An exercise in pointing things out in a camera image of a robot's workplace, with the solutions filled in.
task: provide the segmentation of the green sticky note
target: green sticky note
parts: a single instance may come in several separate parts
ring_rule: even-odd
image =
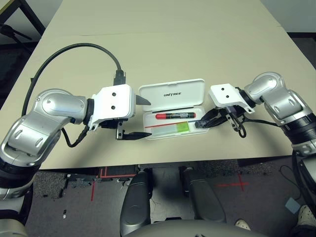
[[[177,132],[188,132],[188,131],[190,131],[188,122],[177,123]]]

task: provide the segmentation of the table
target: table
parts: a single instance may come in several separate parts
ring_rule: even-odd
[[[282,74],[288,88],[316,109],[316,72],[284,29],[258,0],[64,0],[44,32],[0,111],[0,138],[21,115],[30,78],[47,57],[72,43],[90,42],[110,50],[126,71],[135,91],[144,84],[174,80],[205,80],[243,88],[260,73]],[[96,49],[77,48],[60,55],[41,75],[31,102],[41,91],[62,88],[91,98],[113,82],[115,65]],[[251,118],[272,121],[264,106]],[[142,131],[142,108],[125,123],[127,133]],[[115,131],[90,132],[75,148],[64,138],[42,169],[80,168],[172,161],[272,157],[291,154],[279,128],[245,125],[242,139],[228,124],[206,134],[148,141],[116,141]],[[68,124],[74,142],[82,125]]]

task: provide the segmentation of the open white case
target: open white case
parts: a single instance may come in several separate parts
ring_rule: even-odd
[[[139,94],[150,101],[151,105],[143,106],[144,132],[152,133],[146,137],[148,140],[162,139],[176,136],[187,136],[206,133],[209,128],[196,128],[195,121],[205,115],[205,109],[199,106],[204,101],[205,82],[203,79],[172,81],[167,83],[143,85],[139,88]],[[165,113],[195,113],[195,118],[156,119],[156,114]],[[158,134],[157,128],[172,128],[179,126],[181,122],[187,122],[188,129],[181,132],[169,129],[168,134]]]

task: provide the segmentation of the red marker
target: red marker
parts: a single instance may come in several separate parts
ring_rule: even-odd
[[[156,114],[156,119],[192,119],[195,118],[195,113],[169,113],[169,114]]]

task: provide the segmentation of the white sneaker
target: white sneaker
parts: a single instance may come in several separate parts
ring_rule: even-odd
[[[245,230],[251,230],[249,225],[247,224],[247,222],[245,222],[244,220],[242,219],[238,219],[235,223],[235,226],[239,227],[239,228],[242,228],[242,229],[245,229]]]
[[[312,214],[312,211],[307,205],[301,206],[300,212],[298,214],[297,226],[309,225],[316,227],[316,219]]]

